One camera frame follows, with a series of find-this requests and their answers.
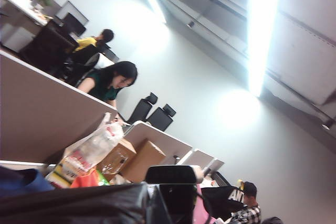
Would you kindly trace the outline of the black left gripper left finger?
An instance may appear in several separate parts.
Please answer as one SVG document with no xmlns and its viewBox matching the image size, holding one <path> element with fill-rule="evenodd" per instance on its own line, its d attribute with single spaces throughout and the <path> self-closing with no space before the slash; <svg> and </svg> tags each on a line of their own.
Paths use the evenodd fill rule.
<svg viewBox="0 0 336 224">
<path fill-rule="evenodd" d="M 134 223 L 146 223 L 146 209 L 148 206 L 147 186 L 122 186 L 119 203 L 123 211 Z"/>
</svg>

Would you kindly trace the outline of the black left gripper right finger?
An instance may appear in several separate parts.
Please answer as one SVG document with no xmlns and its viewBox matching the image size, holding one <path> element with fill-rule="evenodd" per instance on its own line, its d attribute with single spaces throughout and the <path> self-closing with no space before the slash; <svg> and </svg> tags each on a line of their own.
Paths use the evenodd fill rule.
<svg viewBox="0 0 336 224">
<path fill-rule="evenodd" d="M 153 186 L 151 197 L 151 223 L 172 223 L 165 201 L 157 185 Z"/>
</svg>

